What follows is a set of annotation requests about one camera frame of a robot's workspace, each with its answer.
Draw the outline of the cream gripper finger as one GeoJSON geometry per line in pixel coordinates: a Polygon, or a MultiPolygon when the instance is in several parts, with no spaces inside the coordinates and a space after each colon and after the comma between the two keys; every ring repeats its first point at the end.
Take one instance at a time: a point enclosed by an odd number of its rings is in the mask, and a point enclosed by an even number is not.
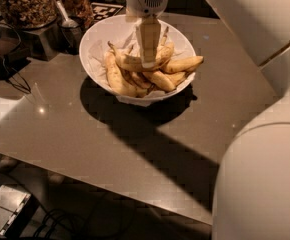
{"type": "Polygon", "coordinates": [[[136,37],[143,68],[151,68],[155,64],[160,33],[161,24],[155,16],[142,18],[136,25],[136,37]]]}

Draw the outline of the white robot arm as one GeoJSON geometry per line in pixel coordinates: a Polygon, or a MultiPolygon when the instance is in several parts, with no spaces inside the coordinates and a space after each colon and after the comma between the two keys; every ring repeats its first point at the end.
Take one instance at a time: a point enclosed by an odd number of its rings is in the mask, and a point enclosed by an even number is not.
{"type": "Polygon", "coordinates": [[[232,140],[220,164],[176,143],[156,167],[186,190],[212,184],[211,240],[290,240],[290,0],[206,0],[279,96],[232,140]]]}

